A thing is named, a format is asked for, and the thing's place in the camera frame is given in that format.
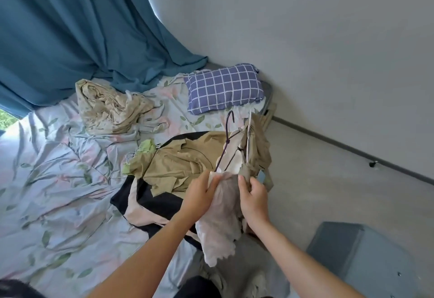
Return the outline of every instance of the gray wall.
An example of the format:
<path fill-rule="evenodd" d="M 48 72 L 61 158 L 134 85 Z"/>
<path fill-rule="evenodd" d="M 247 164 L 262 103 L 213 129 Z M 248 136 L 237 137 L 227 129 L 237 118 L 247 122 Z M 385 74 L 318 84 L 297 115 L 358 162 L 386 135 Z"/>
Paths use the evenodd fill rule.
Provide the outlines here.
<path fill-rule="evenodd" d="M 434 0 L 150 0 L 191 51 L 255 64 L 277 116 L 434 178 Z"/>

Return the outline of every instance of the baseboard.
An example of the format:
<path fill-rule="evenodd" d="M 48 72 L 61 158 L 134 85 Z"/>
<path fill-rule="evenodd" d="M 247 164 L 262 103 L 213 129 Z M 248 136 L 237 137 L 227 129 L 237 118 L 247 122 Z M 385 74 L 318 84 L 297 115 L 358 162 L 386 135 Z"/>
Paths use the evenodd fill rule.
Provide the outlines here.
<path fill-rule="evenodd" d="M 416 179 L 424 181 L 424 182 L 426 182 L 428 184 L 434 185 L 434 179 L 426 177 L 426 176 L 424 176 L 422 174 L 419 174 L 417 172 L 413 172 L 411 170 L 402 168 L 402 167 L 400 167 L 400 166 L 398 166 L 396 164 L 390 163 L 388 161 L 385 161 L 385 160 L 383 160 L 381 158 L 375 157 L 375 156 L 370 155 L 368 153 L 362 152 L 361 150 L 358 150 L 358 149 L 356 149 L 354 147 L 351 147 L 351 146 L 348 146 L 346 144 L 343 144 L 343 143 L 341 143 L 339 141 L 333 140 L 333 139 L 331 139 L 329 137 L 323 136 L 323 135 L 321 135 L 319 133 L 316 133 L 314 131 L 308 130 L 308 129 L 302 127 L 302 126 L 296 125 L 294 123 L 288 122 L 288 121 L 286 121 L 284 119 L 281 119 L 281 118 L 275 117 L 275 116 L 273 116 L 273 121 L 276 121 L 276 122 L 278 122 L 280 124 L 288 126 L 288 127 L 292 128 L 294 130 L 300 131 L 301 133 L 305 133 L 305 134 L 307 134 L 309 136 L 312 136 L 312 137 L 317 138 L 319 140 L 322 140 L 324 142 L 328 142 L 329 144 L 332 144 L 332 145 L 334 145 L 336 147 L 345 149 L 345 150 L 347 150 L 347 151 L 349 151 L 351 153 L 354 153 L 356 155 L 364 157 L 364 158 L 366 158 L 366 159 L 368 159 L 368 160 L 370 160 L 372 162 L 378 162 L 378 164 L 381 164 L 383 166 L 387 166 L 390 169 L 402 172 L 402 173 L 404 173 L 406 175 L 409 175 L 411 177 L 414 177 Z"/>

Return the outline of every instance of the person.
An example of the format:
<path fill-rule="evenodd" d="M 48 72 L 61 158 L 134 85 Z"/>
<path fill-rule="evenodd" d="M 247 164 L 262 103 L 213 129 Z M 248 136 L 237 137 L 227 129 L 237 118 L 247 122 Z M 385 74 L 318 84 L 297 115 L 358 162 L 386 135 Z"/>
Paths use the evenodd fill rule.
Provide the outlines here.
<path fill-rule="evenodd" d="M 204 171 L 191 182 L 179 212 L 88 298 L 151 298 L 154 295 L 184 235 L 211 205 L 220 176 L 215 176 L 208 186 L 209 173 Z M 362 298 L 363 295 L 300 250 L 271 224 L 265 186 L 255 178 L 251 178 L 250 183 L 249 192 L 244 177 L 238 177 L 243 216 L 298 295 L 301 298 Z M 220 293 L 211 281 L 196 277 L 188 280 L 175 297 L 217 298 Z"/>

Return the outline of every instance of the curtain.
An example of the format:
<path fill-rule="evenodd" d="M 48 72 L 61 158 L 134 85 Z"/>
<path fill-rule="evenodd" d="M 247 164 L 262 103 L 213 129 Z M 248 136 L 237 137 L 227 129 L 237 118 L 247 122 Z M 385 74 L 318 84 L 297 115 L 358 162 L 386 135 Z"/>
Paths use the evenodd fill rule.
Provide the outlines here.
<path fill-rule="evenodd" d="M 70 96 L 80 79 L 144 92 L 207 62 L 148 0 L 1 0 L 0 11 L 0 107 L 18 117 Z"/>

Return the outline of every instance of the hand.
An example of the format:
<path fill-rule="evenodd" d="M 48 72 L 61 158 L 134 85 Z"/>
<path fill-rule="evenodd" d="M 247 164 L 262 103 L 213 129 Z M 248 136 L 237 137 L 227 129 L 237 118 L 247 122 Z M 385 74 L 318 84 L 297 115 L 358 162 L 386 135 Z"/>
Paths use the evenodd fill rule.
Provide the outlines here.
<path fill-rule="evenodd" d="M 221 175 L 216 174 L 208 187 L 210 171 L 205 170 L 201 175 L 193 179 L 187 188 L 179 213 L 185 216 L 191 226 L 198 221 L 210 208 L 214 193 Z"/>
<path fill-rule="evenodd" d="M 260 223 L 269 222 L 268 218 L 268 193 L 264 185 L 256 178 L 250 178 L 252 191 L 247 190 L 246 180 L 242 175 L 238 176 L 238 187 L 240 188 L 241 211 L 250 228 Z"/>

